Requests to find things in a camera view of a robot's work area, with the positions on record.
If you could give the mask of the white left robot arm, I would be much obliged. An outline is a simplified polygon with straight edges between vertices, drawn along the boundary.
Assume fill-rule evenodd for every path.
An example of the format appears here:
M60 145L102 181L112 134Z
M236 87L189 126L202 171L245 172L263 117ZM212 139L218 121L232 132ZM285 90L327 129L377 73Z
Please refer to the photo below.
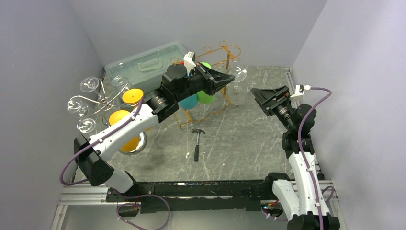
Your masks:
M204 91L214 95L235 76L210 69L201 63L188 70L182 64L168 67L159 88L143 97L136 110L104 131L87 138L79 135L74 140L72 158L91 186L104 184L114 188L125 201L132 201L138 193L136 180L127 172L109 164L112 156L126 143L175 113L179 102Z

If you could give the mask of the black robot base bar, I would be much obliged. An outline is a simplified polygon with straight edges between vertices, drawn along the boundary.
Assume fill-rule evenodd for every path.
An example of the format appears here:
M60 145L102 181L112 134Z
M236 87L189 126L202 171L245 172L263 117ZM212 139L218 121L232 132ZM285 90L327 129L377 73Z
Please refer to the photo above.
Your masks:
M119 195L108 189L106 202L137 202L142 214L158 211L244 209L260 211L276 200L269 180L138 182L134 190Z

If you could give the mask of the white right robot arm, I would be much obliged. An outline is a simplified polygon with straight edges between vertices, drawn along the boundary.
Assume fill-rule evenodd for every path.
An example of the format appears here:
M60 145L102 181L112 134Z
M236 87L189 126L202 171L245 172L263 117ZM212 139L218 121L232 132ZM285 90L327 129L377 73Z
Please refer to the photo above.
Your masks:
M288 87L276 89L252 88L250 92L267 116L276 116L286 128L282 135L282 148L291 165L294 181L284 173L269 173L265 180L264 194L277 199L287 217L289 230L338 230L339 218L330 213L316 173L316 158L311 128L315 124L316 107L332 92L314 105L292 106L293 99L311 91L309 85L297 85L294 94Z

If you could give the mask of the clear wine glass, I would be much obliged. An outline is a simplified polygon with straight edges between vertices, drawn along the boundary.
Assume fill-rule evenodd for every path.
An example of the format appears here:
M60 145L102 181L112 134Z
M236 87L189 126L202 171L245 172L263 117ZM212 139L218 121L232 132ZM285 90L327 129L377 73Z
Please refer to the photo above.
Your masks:
M240 65L230 66L227 74L234 75L235 79L228 84L227 96L231 104L241 105L247 94L247 70Z

